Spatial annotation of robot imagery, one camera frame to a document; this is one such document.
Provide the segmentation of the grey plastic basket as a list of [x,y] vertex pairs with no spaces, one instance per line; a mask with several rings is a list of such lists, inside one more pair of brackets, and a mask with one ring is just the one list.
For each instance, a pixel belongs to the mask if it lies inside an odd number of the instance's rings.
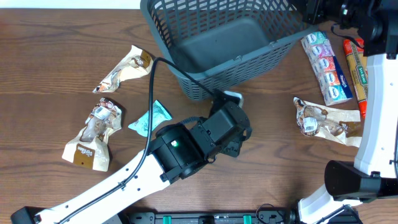
[[284,0],[142,0],[140,10],[191,100],[272,70],[317,30]]

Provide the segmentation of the multicolour tissue pack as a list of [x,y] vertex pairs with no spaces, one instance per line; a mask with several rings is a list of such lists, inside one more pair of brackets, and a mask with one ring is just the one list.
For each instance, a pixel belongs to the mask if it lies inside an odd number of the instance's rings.
[[324,32],[317,31],[306,35],[301,44],[327,106],[344,103],[353,98],[345,75]]

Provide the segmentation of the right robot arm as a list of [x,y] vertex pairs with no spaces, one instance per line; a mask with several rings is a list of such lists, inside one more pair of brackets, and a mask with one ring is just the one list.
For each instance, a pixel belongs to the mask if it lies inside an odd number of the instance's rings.
[[295,0],[308,24],[356,28],[368,59],[368,105],[353,162],[330,161],[325,183],[286,212],[284,223],[328,223],[354,206],[397,196],[397,1]]

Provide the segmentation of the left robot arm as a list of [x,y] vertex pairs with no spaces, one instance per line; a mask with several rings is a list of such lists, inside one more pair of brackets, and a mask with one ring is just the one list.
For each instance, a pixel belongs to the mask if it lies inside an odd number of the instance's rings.
[[104,223],[136,201],[186,179],[209,164],[231,141],[245,141],[250,121],[231,101],[191,129],[182,123],[160,129],[147,150],[81,195],[53,208],[23,207],[13,223]]

